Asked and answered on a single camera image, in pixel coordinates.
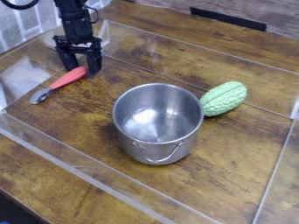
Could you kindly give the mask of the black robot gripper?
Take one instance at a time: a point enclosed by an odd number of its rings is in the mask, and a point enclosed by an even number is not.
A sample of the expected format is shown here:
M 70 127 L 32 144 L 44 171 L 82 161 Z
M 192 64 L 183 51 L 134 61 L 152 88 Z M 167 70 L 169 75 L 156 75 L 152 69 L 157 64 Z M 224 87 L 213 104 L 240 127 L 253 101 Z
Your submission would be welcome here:
M 101 39 L 93 36 L 89 11 L 98 11 L 86 5 L 88 0 L 53 0 L 64 29 L 61 36 L 54 36 L 56 51 L 61 64 L 70 71 L 78 66 L 76 53 L 86 55 L 88 75 L 101 69 Z

